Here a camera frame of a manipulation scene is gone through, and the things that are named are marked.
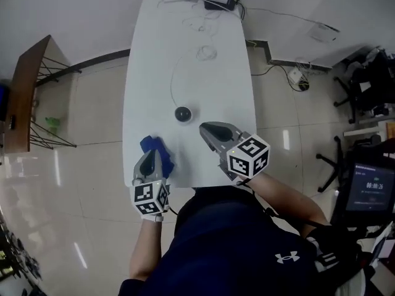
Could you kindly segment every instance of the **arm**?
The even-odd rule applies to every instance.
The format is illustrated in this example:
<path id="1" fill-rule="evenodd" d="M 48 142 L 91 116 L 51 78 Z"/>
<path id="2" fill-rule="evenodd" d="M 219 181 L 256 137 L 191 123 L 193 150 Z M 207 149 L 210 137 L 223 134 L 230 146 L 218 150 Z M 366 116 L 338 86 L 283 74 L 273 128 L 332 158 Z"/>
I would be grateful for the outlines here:
<path id="1" fill-rule="evenodd" d="M 145 281 L 157 266 L 162 257 L 161 232 L 162 223 L 143 220 L 135 249 L 130 258 L 129 275 L 131 279 Z"/>
<path id="2" fill-rule="evenodd" d="M 255 176 L 248 185 L 280 215 L 329 224 L 321 208 L 312 199 L 265 173 Z M 315 229 L 307 224 L 292 223 L 292 226 L 304 238 Z"/>

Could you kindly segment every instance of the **white table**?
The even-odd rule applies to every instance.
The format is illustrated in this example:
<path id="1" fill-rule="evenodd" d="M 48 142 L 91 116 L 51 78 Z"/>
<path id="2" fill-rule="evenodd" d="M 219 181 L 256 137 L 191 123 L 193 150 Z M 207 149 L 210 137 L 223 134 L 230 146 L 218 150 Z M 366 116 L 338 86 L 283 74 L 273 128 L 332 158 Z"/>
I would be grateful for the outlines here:
<path id="1" fill-rule="evenodd" d="M 179 124 L 185 105 L 193 120 Z M 175 169 L 172 187 L 232 184 L 219 157 L 199 134 L 205 121 L 232 123 L 256 132 L 251 73 L 240 20 L 208 11 L 203 2 L 143 0 L 128 63 L 123 106 L 123 170 L 131 186 L 147 135 L 163 139 Z"/>
<path id="2" fill-rule="evenodd" d="M 344 137 L 363 135 L 363 134 L 378 134 L 381 137 L 381 141 L 387 140 L 387 123 L 391 123 L 394 120 L 378 121 L 377 126 L 355 129 L 354 131 L 345 131 L 343 133 Z"/>

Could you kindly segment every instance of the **fiducial marker cube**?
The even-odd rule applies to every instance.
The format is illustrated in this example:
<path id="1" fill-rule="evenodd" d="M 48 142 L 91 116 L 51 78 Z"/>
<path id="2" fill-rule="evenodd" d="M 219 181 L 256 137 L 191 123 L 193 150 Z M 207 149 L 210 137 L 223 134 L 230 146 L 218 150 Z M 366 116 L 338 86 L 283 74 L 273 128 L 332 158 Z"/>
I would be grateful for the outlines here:
<path id="1" fill-rule="evenodd" d="M 167 197 L 168 190 L 162 180 L 130 188 L 131 201 L 141 216 L 163 213 L 167 208 Z"/>
<path id="2" fill-rule="evenodd" d="M 228 150 L 228 170 L 252 179 L 267 167 L 269 155 L 269 144 L 254 134 Z"/>

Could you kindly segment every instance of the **blue cloth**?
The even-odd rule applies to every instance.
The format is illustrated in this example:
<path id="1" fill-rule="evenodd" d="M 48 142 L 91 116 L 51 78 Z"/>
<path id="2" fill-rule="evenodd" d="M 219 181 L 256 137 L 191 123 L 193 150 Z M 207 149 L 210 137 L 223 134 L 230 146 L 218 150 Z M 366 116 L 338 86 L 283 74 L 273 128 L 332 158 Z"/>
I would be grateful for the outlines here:
<path id="1" fill-rule="evenodd" d="M 140 141 L 141 149 L 144 153 L 150 150 L 158 150 L 160 159 L 162 161 L 162 173 L 163 177 L 167 179 L 174 169 L 174 163 L 170 160 L 170 154 L 166 151 L 166 147 L 159 137 L 152 138 L 147 136 Z"/>

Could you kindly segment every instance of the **wristband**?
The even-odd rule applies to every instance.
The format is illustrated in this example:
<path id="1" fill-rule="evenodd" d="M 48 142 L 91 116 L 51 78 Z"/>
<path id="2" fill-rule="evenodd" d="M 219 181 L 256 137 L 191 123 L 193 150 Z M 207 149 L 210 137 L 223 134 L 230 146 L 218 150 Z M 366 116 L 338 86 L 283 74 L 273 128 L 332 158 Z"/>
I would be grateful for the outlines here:
<path id="1" fill-rule="evenodd" d="M 144 219 L 144 220 L 151 220 L 151 221 L 154 221 L 156 223 L 163 222 L 163 216 L 162 215 L 143 215 L 141 218 Z"/>

